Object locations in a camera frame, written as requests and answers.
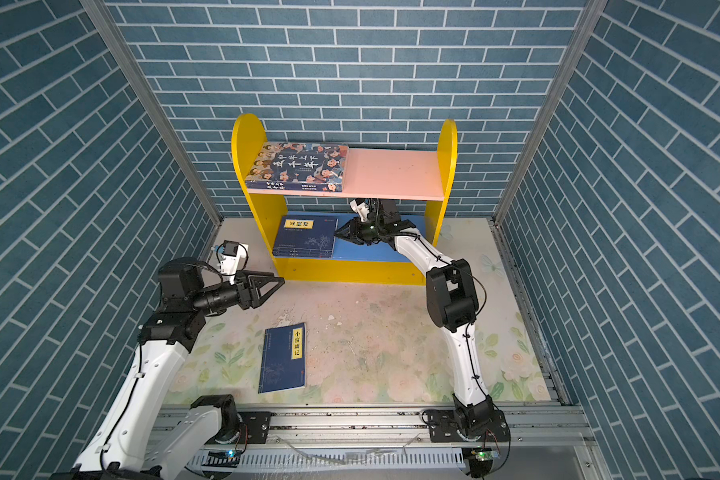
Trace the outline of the blue book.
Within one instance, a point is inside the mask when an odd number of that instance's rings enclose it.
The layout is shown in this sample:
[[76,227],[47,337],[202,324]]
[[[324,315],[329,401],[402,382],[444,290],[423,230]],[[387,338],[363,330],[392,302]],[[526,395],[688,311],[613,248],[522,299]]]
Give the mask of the blue book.
[[277,250],[273,252],[277,258],[330,259],[333,251],[323,250]]
[[334,250],[335,216],[286,215],[276,235],[272,252],[277,250]]
[[306,385],[305,324],[269,328],[264,333],[258,393]]

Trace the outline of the colourful illustrated thick book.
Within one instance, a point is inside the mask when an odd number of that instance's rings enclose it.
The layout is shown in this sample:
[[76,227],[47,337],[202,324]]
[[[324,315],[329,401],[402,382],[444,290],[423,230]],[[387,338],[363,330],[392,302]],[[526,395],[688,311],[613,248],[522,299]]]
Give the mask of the colourful illustrated thick book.
[[341,192],[348,154],[342,144],[266,142],[245,184],[284,192]]

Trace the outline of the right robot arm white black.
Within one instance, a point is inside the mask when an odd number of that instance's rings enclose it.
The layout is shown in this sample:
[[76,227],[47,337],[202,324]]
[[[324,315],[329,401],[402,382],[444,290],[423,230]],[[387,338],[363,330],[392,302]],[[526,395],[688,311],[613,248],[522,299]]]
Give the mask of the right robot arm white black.
[[356,245],[387,244],[425,277],[427,311],[445,335],[451,360],[460,435],[509,444],[508,424],[480,371],[474,324],[485,304],[477,294],[484,286],[475,280],[469,263],[437,250],[413,222],[402,219],[393,200],[357,198],[350,206],[356,216],[335,231],[336,238]]

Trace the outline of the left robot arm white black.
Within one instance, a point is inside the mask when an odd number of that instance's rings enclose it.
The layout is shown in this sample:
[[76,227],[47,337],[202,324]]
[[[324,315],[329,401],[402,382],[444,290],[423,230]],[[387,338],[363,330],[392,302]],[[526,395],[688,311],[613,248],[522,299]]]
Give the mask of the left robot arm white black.
[[101,426],[73,466],[56,479],[174,479],[208,442],[228,449],[246,446],[248,430],[230,394],[198,397],[166,438],[148,441],[176,375],[207,317],[231,307],[263,305],[285,280],[271,272],[220,273],[207,286],[210,264],[189,257],[160,267],[160,303],[141,327],[126,379]]

